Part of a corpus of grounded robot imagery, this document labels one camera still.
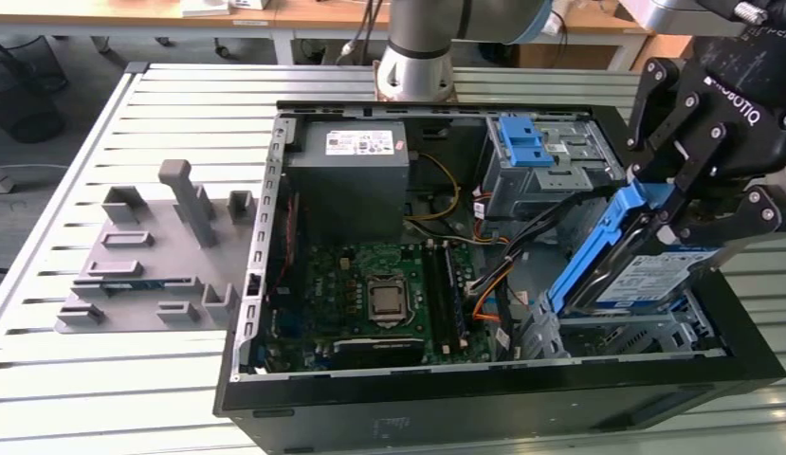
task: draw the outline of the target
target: green motherboard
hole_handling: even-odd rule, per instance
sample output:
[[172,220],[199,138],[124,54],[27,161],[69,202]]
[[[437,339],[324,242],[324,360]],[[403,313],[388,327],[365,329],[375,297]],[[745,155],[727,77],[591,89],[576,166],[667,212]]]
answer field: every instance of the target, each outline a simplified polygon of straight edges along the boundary
[[[444,251],[451,256],[447,258],[452,263],[452,285],[461,289],[475,278],[471,251],[465,245],[447,246]],[[463,325],[460,349],[449,350],[433,343],[435,323],[444,322],[445,314],[429,313],[436,311],[429,297],[436,297],[429,289],[435,284],[428,278],[425,261],[427,247],[421,245],[308,249],[303,305],[281,317],[281,325],[297,326],[299,330],[291,331],[291,336],[283,331],[272,343],[288,371],[328,370],[332,344],[367,338],[423,340],[423,365],[489,359],[488,336],[481,326]]]

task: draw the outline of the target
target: black mesh bin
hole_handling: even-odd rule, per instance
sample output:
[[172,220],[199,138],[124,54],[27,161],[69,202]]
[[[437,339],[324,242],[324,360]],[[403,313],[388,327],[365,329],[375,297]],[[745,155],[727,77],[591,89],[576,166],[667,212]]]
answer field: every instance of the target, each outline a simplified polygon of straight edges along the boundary
[[68,79],[43,36],[0,36],[0,61],[16,72],[31,73],[47,93],[61,90]]
[[59,134],[63,118],[37,79],[16,69],[0,61],[0,128],[17,142],[41,142]]

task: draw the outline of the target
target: chair wheel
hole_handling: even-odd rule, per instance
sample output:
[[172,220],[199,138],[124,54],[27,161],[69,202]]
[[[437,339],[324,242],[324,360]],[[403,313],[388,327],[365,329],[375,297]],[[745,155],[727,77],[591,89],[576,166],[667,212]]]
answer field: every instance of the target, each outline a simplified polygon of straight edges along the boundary
[[228,59],[231,56],[229,50],[227,49],[227,47],[224,45],[220,45],[215,48],[215,53],[217,54],[217,56],[221,59]]

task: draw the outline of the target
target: motherboard chip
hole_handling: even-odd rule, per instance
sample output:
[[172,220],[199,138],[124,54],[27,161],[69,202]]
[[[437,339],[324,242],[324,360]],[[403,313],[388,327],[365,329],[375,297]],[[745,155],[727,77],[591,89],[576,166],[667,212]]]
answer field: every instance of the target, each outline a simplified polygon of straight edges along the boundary
[[369,280],[367,282],[369,299],[368,315],[379,327],[395,327],[405,319],[405,282],[403,278]]

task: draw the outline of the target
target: aluminum table surface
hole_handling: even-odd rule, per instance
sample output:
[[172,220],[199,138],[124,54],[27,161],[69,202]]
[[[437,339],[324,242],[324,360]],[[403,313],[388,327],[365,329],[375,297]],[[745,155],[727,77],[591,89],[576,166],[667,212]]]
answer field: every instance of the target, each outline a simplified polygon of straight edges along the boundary
[[[624,117],[636,82],[627,73],[456,70],[461,101],[611,104]],[[152,64],[124,75],[0,287],[0,454],[259,453],[211,414],[223,332],[64,336],[55,315],[111,185],[169,198],[159,164],[184,158],[211,198],[257,191],[275,101],[372,98],[361,68]],[[786,241],[753,246],[724,272],[786,368]],[[786,379],[641,432],[428,451],[786,453]]]

